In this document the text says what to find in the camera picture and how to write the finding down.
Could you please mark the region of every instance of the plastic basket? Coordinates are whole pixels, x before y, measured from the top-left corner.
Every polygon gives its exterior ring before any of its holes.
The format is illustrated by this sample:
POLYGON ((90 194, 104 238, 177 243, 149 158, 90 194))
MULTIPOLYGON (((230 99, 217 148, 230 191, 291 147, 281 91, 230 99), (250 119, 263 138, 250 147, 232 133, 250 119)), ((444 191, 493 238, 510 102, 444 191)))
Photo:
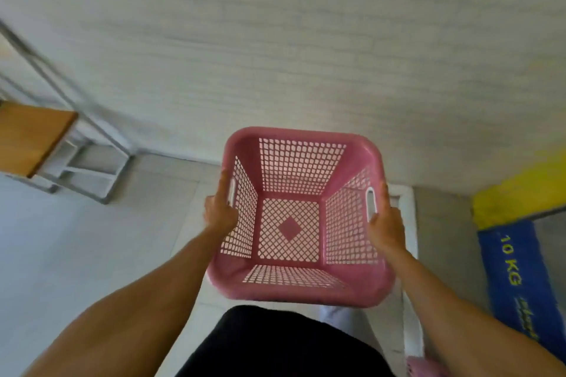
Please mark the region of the plastic basket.
POLYGON ((250 127, 228 140, 238 225, 208 267, 239 300, 370 307, 395 275, 367 239, 384 179, 373 143, 353 134, 250 127))

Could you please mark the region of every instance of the gray floor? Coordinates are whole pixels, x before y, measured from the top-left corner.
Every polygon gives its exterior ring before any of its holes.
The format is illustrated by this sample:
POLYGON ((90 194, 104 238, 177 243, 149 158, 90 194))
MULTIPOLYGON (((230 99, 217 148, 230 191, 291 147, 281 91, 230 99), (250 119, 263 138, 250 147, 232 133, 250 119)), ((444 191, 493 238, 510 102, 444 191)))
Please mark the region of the gray floor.
MULTIPOLYGON (((145 155, 107 206, 69 191, 47 195, 0 176, 2 374, 21 373, 88 305, 152 270, 193 238, 217 176, 218 166, 145 155)), ((174 375, 237 303, 205 281, 159 377, 174 375)), ((262 305, 317 316, 316 306, 262 305)), ((399 284, 367 312, 394 373, 405 375, 399 284)))

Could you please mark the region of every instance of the basket handle hole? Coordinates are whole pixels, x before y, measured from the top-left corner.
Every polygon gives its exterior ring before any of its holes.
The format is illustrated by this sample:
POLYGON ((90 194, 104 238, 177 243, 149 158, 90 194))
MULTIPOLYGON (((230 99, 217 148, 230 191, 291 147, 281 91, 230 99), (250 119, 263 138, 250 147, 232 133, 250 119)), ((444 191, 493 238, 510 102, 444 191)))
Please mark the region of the basket handle hole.
POLYGON ((230 189, 228 190, 228 204, 234 207, 234 198, 236 197, 236 179, 230 179, 230 189))
POLYGON ((378 205, 375 202, 375 191, 372 187, 366 190, 366 211, 368 222, 378 212, 378 205))

